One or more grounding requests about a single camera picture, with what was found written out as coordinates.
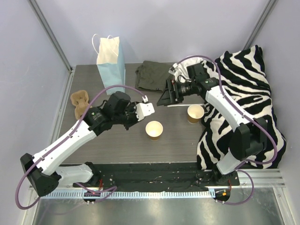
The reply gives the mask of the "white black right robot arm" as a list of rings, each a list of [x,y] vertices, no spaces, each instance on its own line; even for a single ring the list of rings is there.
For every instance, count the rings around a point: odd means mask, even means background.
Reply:
[[[223,185],[229,175],[248,157],[257,155],[267,147],[267,121],[255,119],[243,110],[221,87],[217,78],[210,78],[201,63],[187,67],[189,81],[167,79],[158,106],[182,103],[185,96],[196,94],[213,105],[232,128],[233,136],[227,154],[212,168],[212,181]]]

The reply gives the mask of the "brown paper coffee cup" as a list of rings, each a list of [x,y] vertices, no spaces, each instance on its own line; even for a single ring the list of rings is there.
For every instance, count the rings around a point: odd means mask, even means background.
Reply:
[[[145,127],[146,134],[153,141],[160,138],[163,130],[163,125],[158,121],[150,121]]]

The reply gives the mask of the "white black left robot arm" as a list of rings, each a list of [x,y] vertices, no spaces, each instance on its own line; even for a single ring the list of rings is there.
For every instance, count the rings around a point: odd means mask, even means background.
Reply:
[[[113,93],[100,106],[90,106],[86,114],[50,146],[34,155],[25,153],[21,156],[22,179],[28,179],[39,197],[50,194],[58,186],[74,183],[95,187],[100,181],[100,173],[91,162],[67,167],[61,163],[114,125],[123,125],[129,130],[152,112],[153,106],[146,97],[142,102],[132,102],[124,92]]]

